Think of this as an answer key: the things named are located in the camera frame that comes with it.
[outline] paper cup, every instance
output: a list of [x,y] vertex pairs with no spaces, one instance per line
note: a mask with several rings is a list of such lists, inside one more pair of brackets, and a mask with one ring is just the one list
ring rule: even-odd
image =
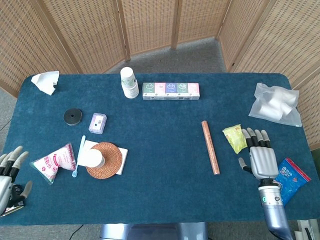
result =
[[85,165],[89,168],[101,168],[105,165],[105,158],[97,149],[89,149],[83,153]]
[[292,111],[292,107],[290,107],[288,104],[286,103],[281,103],[281,110],[283,112],[284,115],[288,115],[291,111]]
[[274,94],[281,96],[281,100],[290,106],[292,106],[297,100],[297,96],[290,92],[290,90],[276,88]]
[[263,103],[258,112],[259,114],[273,119],[275,121],[279,121],[282,118],[283,112],[279,109],[276,109],[268,104]]
[[137,83],[134,71],[131,67],[126,66],[122,68],[120,71],[120,76],[122,87],[132,89]]
[[280,109],[280,106],[282,104],[281,98],[278,98],[278,96],[274,96],[268,101],[268,104],[275,109]]
[[136,96],[139,95],[139,87],[138,83],[135,83],[135,86],[132,88],[126,88],[122,85],[123,93],[128,99],[134,99]]

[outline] white napkin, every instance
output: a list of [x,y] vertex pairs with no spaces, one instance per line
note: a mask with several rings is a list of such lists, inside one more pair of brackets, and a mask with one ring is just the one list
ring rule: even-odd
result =
[[[84,153],[85,150],[91,149],[96,144],[98,144],[98,143],[94,142],[94,141],[85,140],[83,148],[82,148],[82,153]],[[118,149],[120,150],[120,152],[122,154],[122,163],[121,163],[120,169],[116,172],[116,174],[121,175],[122,171],[124,169],[125,162],[126,162],[128,149],[121,148],[121,147],[118,147]],[[79,166],[86,166],[86,160],[81,155],[80,155],[80,157],[78,157],[78,165]]]
[[34,83],[40,91],[52,95],[56,90],[54,86],[57,85],[58,78],[59,71],[48,71],[33,76],[31,82]]

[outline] wooden rolling pin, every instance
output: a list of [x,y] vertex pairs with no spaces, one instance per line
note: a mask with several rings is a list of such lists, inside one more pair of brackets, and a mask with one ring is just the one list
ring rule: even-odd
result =
[[201,124],[202,124],[203,133],[204,133],[206,147],[208,148],[208,153],[209,153],[209,158],[210,158],[213,174],[214,175],[220,174],[218,161],[217,161],[217,157],[216,157],[216,153],[215,153],[215,149],[214,149],[214,144],[211,139],[211,134],[210,134],[208,123],[207,123],[207,121],[202,121]]

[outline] tissue pack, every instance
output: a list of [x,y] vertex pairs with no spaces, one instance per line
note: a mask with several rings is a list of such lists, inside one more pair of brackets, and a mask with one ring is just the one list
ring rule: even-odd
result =
[[144,82],[143,100],[198,100],[199,83]]

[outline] robotic hand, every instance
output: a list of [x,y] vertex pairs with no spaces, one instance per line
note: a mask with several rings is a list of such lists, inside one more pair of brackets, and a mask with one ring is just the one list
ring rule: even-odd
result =
[[251,167],[240,157],[239,164],[260,180],[258,187],[264,218],[269,231],[280,240],[293,240],[284,204],[280,195],[280,186],[274,182],[278,175],[278,165],[270,139],[265,130],[242,129],[249,149]]
[[6,208],[10,208],[14,204],[26,199],[32,188],[32,182],[29,181],[25,185],[24,191],[18,197],[10,199],[13,184],[21,164],[29,154],[27,151],[20,154],[22,148],[22,146],[18,146],[9,154],[0,156],[0,215],[4,213]]

